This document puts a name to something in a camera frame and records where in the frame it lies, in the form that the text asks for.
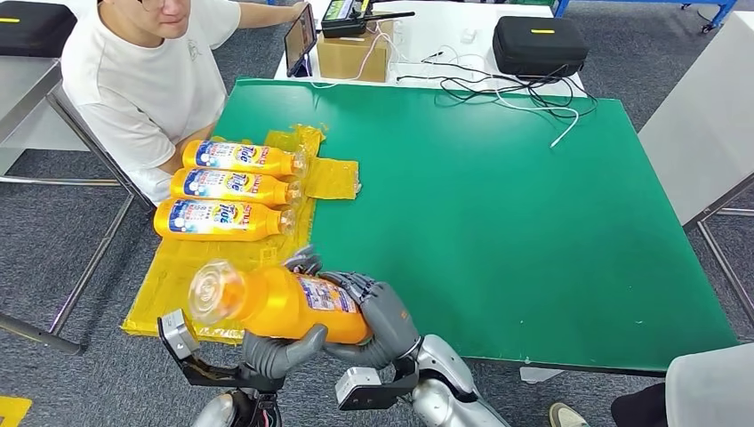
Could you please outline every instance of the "white t-shirt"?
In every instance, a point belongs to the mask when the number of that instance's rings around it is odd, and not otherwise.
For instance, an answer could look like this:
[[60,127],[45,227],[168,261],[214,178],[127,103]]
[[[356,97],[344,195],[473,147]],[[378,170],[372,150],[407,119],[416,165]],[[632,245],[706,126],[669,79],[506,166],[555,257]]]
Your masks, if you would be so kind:
[[66,95],[155,204],[168,197],[171,179],[157,167],[171,158],[176,143],[220,117],[228,94],[211,49],[233,34],[240,17],[238,3],[193,0],[186,34],[145,48],[88,13],[66,42]]

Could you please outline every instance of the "blue table frame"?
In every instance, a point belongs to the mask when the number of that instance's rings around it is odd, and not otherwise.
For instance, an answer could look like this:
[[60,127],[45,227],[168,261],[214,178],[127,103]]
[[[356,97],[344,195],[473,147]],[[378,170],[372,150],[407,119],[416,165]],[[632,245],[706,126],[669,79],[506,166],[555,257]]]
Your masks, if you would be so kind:
[[[606,2],[612,2],[612,1],[621,1],[621,2],[632,2],[632,3],[676,3],[681,4],[681,9],[685,9],[690,3],[685,3],[683,1],[678,0],[597,0],[597,1],[606,1]],[[702,33],[706,34],[709,33],[712,29],[718,28],[720,24],[722,23],[723,19],[727,16],[730,11],[733,10],[733,7],[735,6],[736,0],[727,0],[726,2],[723,0],[697,0],[694,1],[694,4],[716,4],[720,7],[720,10],[718,11],[718,14],[715,15],[714,18],[712,18],[712,21],[710,21],[709,24],[702,27]],[[555,17],[560,18],[563,16],[563,13],[566,11],[566,7],[568,7],[568,4],[571,3],[570,0],[560,0],[557,3],[557,8],[555,9]]]

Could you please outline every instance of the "cable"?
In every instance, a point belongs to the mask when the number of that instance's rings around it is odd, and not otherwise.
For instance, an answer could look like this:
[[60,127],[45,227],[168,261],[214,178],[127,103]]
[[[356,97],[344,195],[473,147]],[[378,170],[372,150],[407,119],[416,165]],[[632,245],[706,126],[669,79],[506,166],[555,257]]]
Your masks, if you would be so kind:
[[[482,57],[481,55],[476,55],[474,53],[470,53],[470,54],[462,55],[462,56],[477,56],[479,58],[482,58],[486,62],[487,66],[490,65],[487,62],[487,59],[485,57]],[[471,67],[465,67],[465,66],[460,65],[459,63],[453,64],[452,62],[434,62],[434,61],[432,61],[430,63],[436,64],[436,65],[446,65],[446,66],[456,67],[456,68],[459,68],[459,69],[464,69],[464,70],[467,70],[467,71],[477,72],[477,73],[486,75],[488,78],[500,79],[500,80],[504,80],[504,81],[507,81],[507,82],[514,83],[513,86],[509,86],[509,87],[486,89],[486,90],[481,90],[480,91],[480,90],[472,89],[472,88],[466,86],[462,82],[470,83],[470,84],[475,84],[475,83],[481,83],[482,81],[485,81],[486,78],[482,78],[482,79],[479,79],[479,80],[476,80],[476,81],[469,81],[468,79],[461,78],[461,77],[432,77],[432,79],[440,79],[440,87],[447,94],[449,94],[450,96],[454,97],[456,100],[459,100],[460,103],[469,101],[469,100],[475,98],[478,95],[487,95],[487,94],[494,93],[495,96],[497,97],[497,101],[502,102],[502,104],[505,107],[508,107],[510,109],[518,109],[518,110],[523,110],[523,111],[547,111],[552,116],[557,117],[557,118],[564,118],[564,119],[572,118],[573,122],[571,122],[571,124],[549,145],[551,148],[554,148],[559,142],[561,142],[563,140],[563,138],[565,138],[565,136],[569,132],[571,132],[571,130],[574,128],[574,126],[576,126],[576,124],[578,123],[580,117],[583,117],[584,115],[591,113],[592,111],[594,111],[597,108],[597,102],[598,102],[597,99],[595,97],[593,97],[591,94],[587,93],[582,87],[580,87],[579,85],[577,85],[573,81],[573,79],[571,79],[570,77],[555,77],[555,75],[559,71],[561,71],[563,68],[566,67],[565,64],[562,65],[562,66],[560,66],[560,67],[558,67],[558,68],[556,68],[555,70],[553,70],[552,72],[550,72],[547,76],[537,77],[535,79],[526,79],[527,81],[523,82],[523,81],[521,81],[522,77],[518,77],[518,80],[516,80],[514,78],[507,77],[507,76],[504,76],[504,75],[501,75],[501,74],[492,74],[492,73],[488,73],[488,72],[483,71],[483,70],[479,70],[479,69],[475,69],[475,68],[471,68]],[[412,77],[416,78],[415,76],[402,76],[402,77],[398,77],[397,80],[400,81],[401,78],[412,78]],[[458,85],[459,87],[463,88],[464,90],[466,90],[468,92],[471,92],[471,95],[460,96],[457,93],[453,93],[445,85],[448,82],[452,82],[452,83]],[[538,94],[536,92],[536,90],[535,90],[535,89],[537,89],[539,87],[542,87],[544,85],[553,84],[553,83],[557,83],[557,82],[564,82],[565,85],[568,87],[569,96],[567,97],[568,100],[565,103],[557,103],[555,101],[546,100],[540,94]],[[571,105],[571,103],[573,102],[573,100],[574,100],[574,88],[573,88],[573,86],[575,86],[580,92],[582,92],[585,95],[587,95],[588,99],[590,99],[592,101],[592,104],[593,104],[592,107],[590,109],[588,109],[587,111],[583,112],[583,113],[580,113],[578,110],[572,109],[572,108],[569,107]],[[510,102],[506,101],[505,99],[503,99],[501,97],[501,93],[515,92],[515,91],[522,90],[522,89],[526,89],[526,91],[528,92],[528,94],[532,98],[532,102],[534,103],[534,105],[538,105],[538,107],[521,107],[521,106],[513,105],[513,104],[511,104]],[[563,116],[563,115],[558,114],[556,111],[568,111],[569,113],[571,113],[571,115],[569,115],[569,116]]]
[[313,81],[309,81],[309,83],[312,86],[316,87],[317,89],[329,89],[331,87],[335,87],[337,85],[340,85],[342,82],[349,82],[351,80],[358,80],[361,77],[361,73],[364,72],[364,66],[366,65],[366,61],[369,60],[369,56],[372,55],[372,51],[374,51],[374,47],[377,45],[377,41],[380,40],[380,37],[385,37],[386,39],[389,40],[388,35],[385,34],[385,33],[383,33],[383,32],[380,32],[380,34],[378,34],[377,37],[374,38],[374,40],[372,41],[372,45],[369,46],[369,51],[366,52],[366,55],[364,56],[364,59],[361,61],[361,67],[358,68],[358,74],[356,74],[355,77],[345,78],[345,79],[341,80],[340,82],[332,83],[332,84],[324,85],[324,86],[317,86],[317,85],[315,85],[315,83]]
[[[388,44],[390,45],[390,47],[393,49],[393,52],[396,52],[399,58],[402,58],[402,59],[406,60],[409,63],[413,63],[413,62],[411,62],[408,58],[406,58],[401,53],[400,49],[398,49],[397,46],[395,45],[395,43],[393,43],[392,38],[390,36],[388,36],[387,34],[385,34],[382,31],[382,28],[381,28],[381,26],[380,26],[379,23],[376,25],[376,33],[377,33],[377,37],[374,38],[374,40],[372,41],[372,45],[369,47],[369,51],[367,51],[364,59],[361,61],[361,66],[359,67],[358,74],[355,77],[344,79],[342,81],[358,80],[361,77],[362,73],[364,72],[364,67],[366,65],[366,62],[369,60],[370,55],[372,55],[372,52],[374,51],[374,47],[377,45],[377,41],[380,40],[380,38],[384,38],[388,42]],[[452,63],[452,62],[437,62],[437,61],[433,61],[432,60],[432,59],[436,59],[436,58],[438,58],[438,57],[440,57],[440,56],[442,56],[444,54],[444,51],[442,50],[443,48],[447,48],[448,50],[450,50],[450,51],[453,52],[454,56],[450,60],[455,60],[455,63]],[[582,87],[580,87],[579,85],[577,85],[573,81],[573,79],[571,79],[570,77],[557,77],[556,76],[556,74],[559,71],[561,71],[563,68],[566,67],[566,64],[564,64],[564,65],[556,68],[555,70],[553,70],[547,76],[544,76],[544,77],[536,77],[536,78],[529,79],[527,77],[523,77],[522,78],[521,76],[516,76],[516,78],[512,78],[512,77],[504,76],[502,74],[493,74],[493,73],[489,73],[489,72],[484,71],[484,70],[479,70],[479,69],[476,69],[476,68],[471,68],[471,67],[466,67],[466,66],[461,65],[461,58],[462,57],[468,57],[468,56],[474,56],[474,57],[481,58],[482,61],[484,62],[484,64],[488,68],[495,69],[495,67],[493,67],[489,63],[489,60],[486,57],[482,56],[482,55],[478,55],[478,54],[475,54],[475,53],[465,53],[463,55],[459,55],[459,53],[452,46],[449,46],[447,44],[442,44],[442,45],[440,45],[437,48],[437,53],[434,53],[434,54],[426,57],[424,60],[419,61],[419,63],[456,67],[456,68],[463,69],[463,70],[466,70],[466,71],[469,71],[469,72],[475,72],[475,73],[482,74],[485,77],[480,78],[478,80],[468,80],[468,79],[462,78],[462,77],[399,76],[399,77],[397,77],[396,80],[397,80],[397,82],[399,82],[401,79],[404,79],[404,78],[423,78],[425,80],[440,80],[440,83],[439,83],[440,88],[445,93],[447,93],[448,95],[452,96],[457,101],[459,101],[458,103],[456,103],[454,105],[458,105],[459,103],[464,103],[464,102],[470,101],[470,100],[472,100],[472,99],[474,99],[474,98],[476,98],[477,96],[480,96],[480,95],[491,95],[491,94],[494,94],[497,99],[493,100],[493,102],[501,102],[503,106],[505,106],[505,107],[507,107],[509,109],[517,109],[517,110],[521,110],[521,111],[547,111],[549,114],[551,114],[553,117],[556,117],[556,118],[562,118],[562,119],[572,118],[573,122],[571,122],[571,124],[568,125],[568,127],[549,145],[549,147],[551,149],[555,148],[555,146],[557,146],[563,140],[563,138],[565,138],[565,136],[568,135],[569,132],[571,132],[571,130],[574,128],[574,126],[576,126],[576,124],[579,122],[579,118],[580,117],[583,117],[583,116],[585,116],[585,115],[593,112],[597,108],[598,100],[595,97],[593,97],[591,94],[587,93]],[[466,84],[469,84],[469,85],[479,84],[479,83],[482,83],[482,82],[487,81],[489,79],[503,80],[503,81],[512,83],[513,85],[509,85],[509,86],[505,86],[505,87],[495,87],[493,89],[483,89],[483,90],[475,90],[475,89],[473,89],[471,87],[468,87],[466,85]],[[543,87],[544,85],[550,85],[550,84],[554,84],[554,83],[558,83],[558,82],[563,82],[568,87],[569,96],[567,97],[567,101],[564,102],[564,103],[558,103],[558,102],[555,102],[555,101],[547,100],[542,95],[540,95],[539,93],[536,92],[536,89],[538,89],[540,87]],[[310,83],[311,83],[312,86],[314,86],[317,89],[327,89],[327,88],[330,88],[330,87],[337,86],[341,82],[333,83],[333,84],[329,84],[329,85],[324,85],[324,86],[317,86],[317,85],[315,85],[314,82],[310,82]],[[452,89],[450,89],[450,88],[448,88],[446,86],[446,84],[448,84],[448,83],[452,83],[452,84],[458,85],[463,90],[465,90],[467,92],[470,92],[470,95],[461,96],[458,93],[454,93]],[[578,89],[580,92],[584,93],[587,96],[587,98],[590,101],[592,101],[593,105],[587,111],[580,113],[578,110],[572,109],[570,107],[571,103],[574,100],[574,88],[573,88],[573,86],[575,86],[576,89]],[[521,106],[513,105],[510,102],[508,102],[505,99],[503,99],[502,96],[501,96],[501,93],[511,93],[511,92],[516,92],[516,91],[521,91],[521,90],[526,90],[526,92],[529,94],[529,96],[530,96],[530,98],[532,100],[532,103],[536,107],[521,107]],[[564,116],[564,115],[558,114],[557,111],[567,111],[567,112],[571,113],[571,115],[570,116]]]

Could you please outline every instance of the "tablet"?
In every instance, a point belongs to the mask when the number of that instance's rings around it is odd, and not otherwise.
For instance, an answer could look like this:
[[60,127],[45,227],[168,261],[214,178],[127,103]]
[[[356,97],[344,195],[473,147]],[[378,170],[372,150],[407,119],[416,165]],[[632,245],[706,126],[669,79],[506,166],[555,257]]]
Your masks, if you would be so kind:
[[301,15],[293,22],[293,25],[285,34],[285,65],[287,75],[292,77],[304,62],[306,54],[317,43],[317,33],[314,29],[314,15],[311,12],[311,4],[304,7]]

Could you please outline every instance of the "detergent bottle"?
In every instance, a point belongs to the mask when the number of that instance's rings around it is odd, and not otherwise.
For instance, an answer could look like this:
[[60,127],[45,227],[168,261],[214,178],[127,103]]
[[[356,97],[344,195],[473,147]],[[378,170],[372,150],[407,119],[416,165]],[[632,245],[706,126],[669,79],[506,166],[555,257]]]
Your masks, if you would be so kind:
[[292,209],[275,211],[258,203],[169,198],[157,208],[155,231],[179,240],[245,241],[290,233]]
[[234,172],[261,173],[279,178],[305,174],[306,157],[302,151],[289,153],[263,145],[191,141],[183,151],[183,165],[185,167],[211,167]]
[[232,318],[259,336],[297,340],[317,323],[327,326],[328,342],[356,344],[372,334],[344,289],[276,265],[239,271],[210,261],[191,282],[188,307],[201,323]]
[[301,199],[301,185],[257,173],[180,169],[170,181],[170,195],[176,198],[220,198],[272,207],[298,202]]

